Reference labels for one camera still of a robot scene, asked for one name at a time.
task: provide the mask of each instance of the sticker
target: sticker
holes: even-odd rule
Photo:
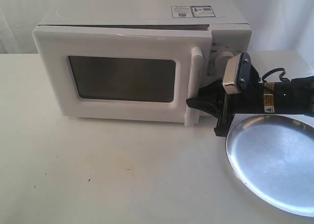
[[[216,17],[211,6],[191,6],[194,17]]]
[[[190,6],[172,6],[173,18],[192,18],[193,14]]]
[[[275,83],[264,84],[264,111],[265,113],[275,113],[274,107],[274,90]]]

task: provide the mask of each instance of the white backdrop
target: white backdrop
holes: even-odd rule
[[[31,31],[59,0],[0,0],[0,53],[33,53]],[[253,30],[251,50],[298,50],[314,66],[314,0],[233,0]]]

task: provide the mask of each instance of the aluminum plate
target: aluminum plate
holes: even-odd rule
[[[261,199],[314,217],[313,127],[283,116],[252,116],[230,129],[226,152],[236,176]]]

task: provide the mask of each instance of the microwave window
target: microwave window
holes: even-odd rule
[[[173,101],[173,60],[69,56],[69,63],[81,98]]]

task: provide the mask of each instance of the white table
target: white table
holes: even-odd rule
[[[250,54],[261,75],[314,74],[293,51]],[[193,128],[63,117],[36,54],[0,55],[0,96],[0,223],[314,222],[236,179],[212,117]]]

